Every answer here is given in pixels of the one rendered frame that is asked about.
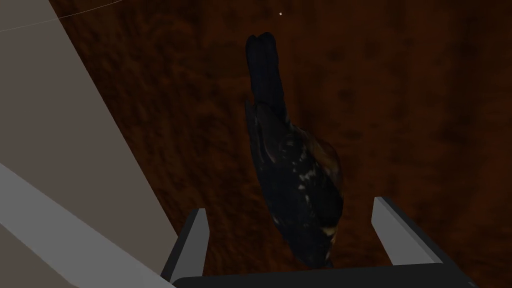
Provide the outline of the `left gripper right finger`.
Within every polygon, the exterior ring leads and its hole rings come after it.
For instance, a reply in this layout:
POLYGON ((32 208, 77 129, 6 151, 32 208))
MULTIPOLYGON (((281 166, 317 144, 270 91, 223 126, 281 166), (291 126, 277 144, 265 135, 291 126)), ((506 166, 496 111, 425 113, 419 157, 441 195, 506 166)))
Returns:
POLYGON ((393 266, 444 262, 439 248, 389 198, 374 198, 371 225, 393 266))

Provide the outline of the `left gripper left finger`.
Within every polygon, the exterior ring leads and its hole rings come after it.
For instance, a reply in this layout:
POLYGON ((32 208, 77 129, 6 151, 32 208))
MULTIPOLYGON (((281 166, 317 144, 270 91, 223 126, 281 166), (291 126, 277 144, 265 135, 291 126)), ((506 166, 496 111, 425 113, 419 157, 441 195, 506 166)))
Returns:
POLYGON ((206 209, 191 211, 178 235, 160 276, 173 284, 204 272, 210 229, 206 209))

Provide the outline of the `dark bird figurine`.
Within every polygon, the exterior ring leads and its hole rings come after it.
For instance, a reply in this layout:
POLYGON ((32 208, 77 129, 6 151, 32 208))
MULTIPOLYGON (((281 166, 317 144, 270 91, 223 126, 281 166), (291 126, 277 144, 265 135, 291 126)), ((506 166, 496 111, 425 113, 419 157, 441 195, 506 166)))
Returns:
POLYGON ((249 36, 245 55, 254 99, 244 104, 249 146, 271 219, 300 262, 331 268, 344 205, 338 155, 292 124, 274 36, 249 36))

